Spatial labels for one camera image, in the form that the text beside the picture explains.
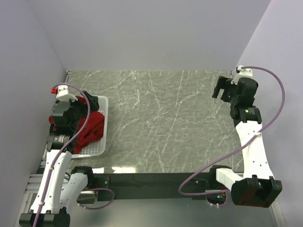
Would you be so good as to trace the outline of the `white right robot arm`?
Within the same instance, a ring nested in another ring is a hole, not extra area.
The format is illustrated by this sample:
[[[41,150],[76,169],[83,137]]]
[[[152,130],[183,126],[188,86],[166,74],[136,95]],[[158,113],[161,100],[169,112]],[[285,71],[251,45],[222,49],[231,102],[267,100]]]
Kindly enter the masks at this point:
[[[217,98],[223,90],[221,99],[230,103],[230,116],[243,147],[244,173],[239,176],[227,166],[214,165],[208,184],[214,189],[223,186],[230,190],[235,205],[268,208],[282,191],[282,183],[274,178],[267,161],[260,132],[262,118],[253,104],[257,88],[258,83],[250,78],[240,78],[238,82],[218,78],[212,97]]]

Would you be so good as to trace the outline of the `red t shirt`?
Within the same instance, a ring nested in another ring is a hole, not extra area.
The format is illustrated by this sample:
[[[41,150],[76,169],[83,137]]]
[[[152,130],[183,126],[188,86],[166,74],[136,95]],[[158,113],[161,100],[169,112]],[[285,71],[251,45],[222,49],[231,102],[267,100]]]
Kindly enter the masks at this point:
[[[77,96],[72,102],[61,102],[57,100],[53,106],[53,113],[49,116],[50,135],[63,136],[63,139],[55,140],[52,149],[60,149],[80,129],[75,138],[67,147],[72,154],[79,154],[80,151],[91,142],[100,140],[104,134],[105,116],[99,112],[98,97],[92,96],[86,91],[83,92],[88,98]]]

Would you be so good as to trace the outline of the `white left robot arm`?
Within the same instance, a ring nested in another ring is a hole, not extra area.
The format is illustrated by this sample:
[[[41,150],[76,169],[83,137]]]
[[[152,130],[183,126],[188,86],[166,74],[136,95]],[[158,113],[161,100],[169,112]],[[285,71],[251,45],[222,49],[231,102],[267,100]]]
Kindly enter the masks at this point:
[[[84,130],[93,110],[98,110],[98,98],[82,92],[82,103],[65,87],[53,89],[56,103],[53,106],[53,129],[46,145],[46,164],[42,180],[29,212],[22,213],[22,227],[68,227],[70,212],[82,190],[94,186],[92,168],[76,167],[66,185],[65,172],[75,151],[79,134]]]

